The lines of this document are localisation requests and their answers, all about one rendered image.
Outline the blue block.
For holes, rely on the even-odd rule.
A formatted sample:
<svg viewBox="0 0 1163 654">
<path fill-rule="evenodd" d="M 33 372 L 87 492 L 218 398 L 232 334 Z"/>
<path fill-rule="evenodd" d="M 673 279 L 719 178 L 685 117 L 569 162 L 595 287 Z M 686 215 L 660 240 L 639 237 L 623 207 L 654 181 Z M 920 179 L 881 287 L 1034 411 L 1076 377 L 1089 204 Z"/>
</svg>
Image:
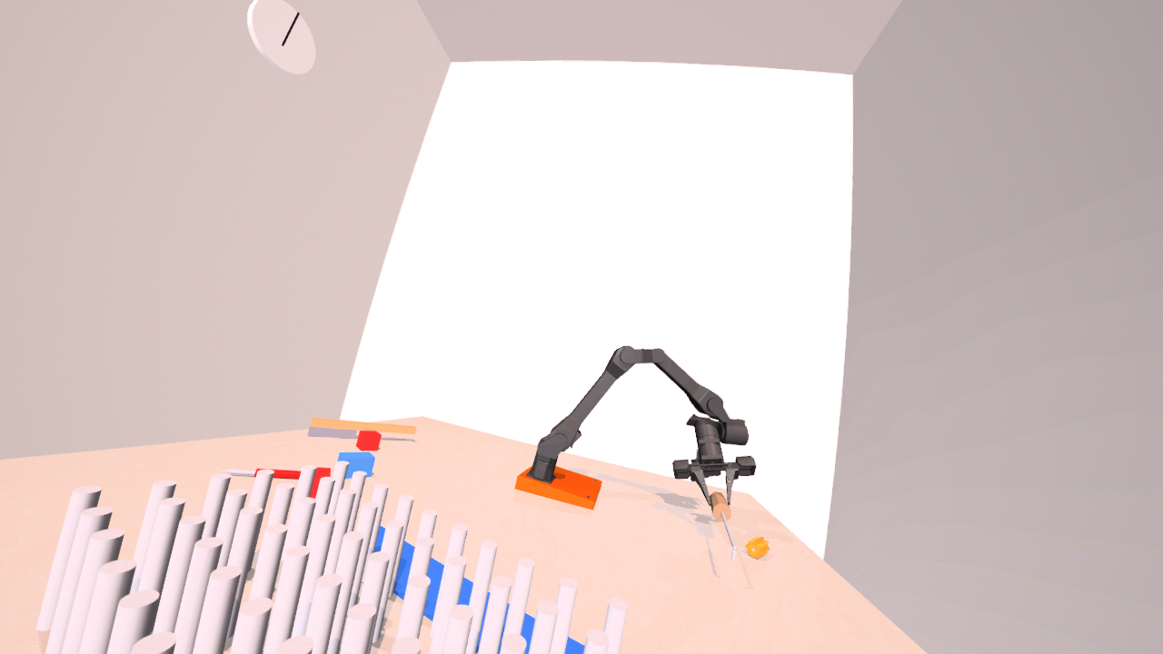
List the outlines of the blue block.
<svg viewBox="0 0 1163 654">
<path fill-rule="evenodd" d="M 366 477 L 373 476 L 374 456 L 372 452 L 338 452 L 337 462 L 349 462 L 347 479 L 351 479 L 355 471 L 365 471 Z"/>
</svg>

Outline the orange-handled screwdriver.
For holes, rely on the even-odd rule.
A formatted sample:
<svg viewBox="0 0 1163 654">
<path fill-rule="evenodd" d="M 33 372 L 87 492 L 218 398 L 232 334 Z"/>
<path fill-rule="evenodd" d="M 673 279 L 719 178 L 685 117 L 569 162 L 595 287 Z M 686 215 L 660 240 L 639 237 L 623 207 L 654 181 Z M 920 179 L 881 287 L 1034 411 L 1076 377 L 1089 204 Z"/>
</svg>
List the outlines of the orange-handled screwdriver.
<svg viewBox="0 0 1163 654">
<path fill-rule="evenodd" d="M 750 553 L 751 554 L 751 556 L 750 556 L 751 559 L 755 559 L 755 556 L 757 556 L 757 559 L 759 559 L 759 556 L 763 556 L 764 554 L 768 554 L 768 550 L 770 549 L 770 547 L 768 547 L 768 543 L 769 543 L 769 540 L 765 541 L 764 538 L 757 536 L 757 538 L 750 540 L 748 542 L 748 545 L 745 545 L 745 548 L 747 548 L 745 553 L 748 553 L 748 554 Z"/>
</svg>

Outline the blue flat strip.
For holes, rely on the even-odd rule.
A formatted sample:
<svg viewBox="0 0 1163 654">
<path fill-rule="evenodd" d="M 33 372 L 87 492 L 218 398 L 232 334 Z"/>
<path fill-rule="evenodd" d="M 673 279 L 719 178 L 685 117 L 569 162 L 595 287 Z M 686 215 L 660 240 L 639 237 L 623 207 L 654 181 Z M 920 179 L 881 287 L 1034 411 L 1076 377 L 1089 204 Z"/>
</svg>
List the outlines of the blue flat strip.
<svg viewBox="0 0 1163 654">
<path fill-rule="evenodd" d="M 377 542 L 374 542 L 374 553 L 377 553 L 377 550 L 381 550 L 383 532 L 384 531 L 385 529 L 383 527 L 381 527 L 381 529 L 379 529 L 379 534 L 377 536 L 378 540 L 377 540 Z M 407 541 L 404 542 L 402 561 L 400 561 L 400 567 L 399 567 L 398 574 L 395 574 L 395 588 L 394 588 L 394 592 L 393 593 L 395 593 L 395 596 L 398 596 L 399 599 L 402 599 L 402 600 L 404 600 L 404 592 L 406 591 L 404 589 L 406 589 L 406 585 L 407 585 L 407 582 L 408 582 L 408 576 L 411 576 L 411 564 L 412 564 L 412 561 L 413 561 L 413 550 L 414 550 L 414 548 L 415 547 L 413 545 L 408 543 Z M 424 603 L 424 618 L 428 618 L 430 620 L 433 620 L 433 613 L 435 612 L 433 610 L 435 609 L 436 603 L 437 603 L 437 597 L 438 597 L 440 583 L 441 583 L 441 580 L 442 580 L 443 567 L 444 566 L 441 564 L 438 561 L 431 559 L 431 566 L 429 566 L 429 571 L 428 571 L 428 576 L 427 576 L 427 577 L 431 577 L 431 590 L 429 590 L 429 592 L 427 595 L 427 603 Z M 466 606 L 469 606 L 472 585 L 473 584 L 472 584 L 472 582 L 470 580 L 466 580 L 466 577 L 462 577 L 461 604 L 458 604 L 458 605 L 466 605 Z M 488 597 L 490 597 L 490 592 L 488 592 Z M 488 597 L 487 597 L 487 600 L 486 600 L 486 604 L 485 604 L 485 611 L 483 612 L 483 619 L 485 619 L 485 616 L 486 616 L 486 607 L 488 605 Z M 525 640 L 526 640 L 526 654 L 528 654 L 529 644 L 531 644 L 531 633 L 534 632 L 534 630 L 531 630 L 531 628 L 534 628 L 534 618 L 531 616 L 529 616 L 529 614 L 526 613 L 525 623 L 523 623 L 522 630 L 521 630 L 521 637 L 525 637 Z M 504 632 L 505 632 L 505 625 L 504 625 L 504 630 L 502 630 L 502 637 L 504 637 Z M 500 646 L 502 645 L 502 637 L 500 637 Z M 479 646 L 481 646 L 481 637 L 479 637 L 479 642 L 478 642 L 476 653 L 478 653 Z M 566 649 L 565 649 L 564 654 L 584 654 L 584 647 L 585 647 L 584 644 L 579 644 L 576 640 L 572 640 L 571 638 L 568 637 L 568 645 L 566 645 Z"/>
</svg>

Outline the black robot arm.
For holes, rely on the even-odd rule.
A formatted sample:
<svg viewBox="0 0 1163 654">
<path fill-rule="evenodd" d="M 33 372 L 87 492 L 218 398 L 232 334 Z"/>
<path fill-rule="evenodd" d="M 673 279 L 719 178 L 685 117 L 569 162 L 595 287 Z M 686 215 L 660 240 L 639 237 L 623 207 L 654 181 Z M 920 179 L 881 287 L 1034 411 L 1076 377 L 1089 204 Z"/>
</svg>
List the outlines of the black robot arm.
<svg viewBox="0 0 1163 654">
<path fill-rule="evenodd" d="M 733 420 L 725 411 L 722 398 L 711 391 L 709 388 L 702 388 L 680 365 L 676 364 L 666 355 L 666 351 L 659 348 L 634 349 L 632 346 L 622 346 L 613 353 L 605 368 L 605 372 L 590 388 L 576 408 L 564 417 L 563 420 L 558 421 L 550 431 L 550 434 L 540 439 L 531 471 L 526 472 L 526 476 L 529 479 L 547 481 L 547 483 L 552 484 L 552 481 L 555 481 L 552 472 L 555 472 L 558 454 L 568 452 L 569 448 L 572 450 L 575 442 L 582 438 L 579 426 L 582 426 L 588 413 L 597 407 L 602 396 L 606 394 L 607 390 L 613 386 L 613 383 L 618 378 L 626 375 L 635 364 L 644 363 L 652 363 L 655 367 L 658 367 L 663 375 L 682 388 L 697 412 L 707 414 L 714 419 L 711 420 L 709 417 L 698 417 L 695 414 L 688 418 L 686 425 L 694 426 L 695 440 L 701 436 L 719 436 L 722 445 L 744 446 L 748 443 L 750 435 L 745 427 L 745 420 Z"/>
</svg>

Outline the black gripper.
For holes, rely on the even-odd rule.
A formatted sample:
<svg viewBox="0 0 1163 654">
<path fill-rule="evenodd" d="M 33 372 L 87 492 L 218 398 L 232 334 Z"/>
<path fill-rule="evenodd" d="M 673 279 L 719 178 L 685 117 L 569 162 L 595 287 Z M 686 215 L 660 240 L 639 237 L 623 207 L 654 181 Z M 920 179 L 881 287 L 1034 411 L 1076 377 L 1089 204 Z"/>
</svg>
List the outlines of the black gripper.
<svg viewBox="0 0 1163 654">
<path fill-rule="evenodd" d="M 732 482 L 739 479 L 739 476 L 752 476 L 752 472 L 756 471 L 755 458 L 739 456 L 735 462 L 725 462 L 719 436 L 701 436 L 697 440 L 697 445 L 701 464 L 688 464 L 688 460 L 675 460 L 672 463 L 675 479 L 688 479 L 691 476 L 691 481 L 695 481 L 701 486 L 702 496 L 709 502 L 709 488 L 702 479 L 702 472 L 725 471 L 726 497 L 728 505 L 732 505 Z"/>
</svg>

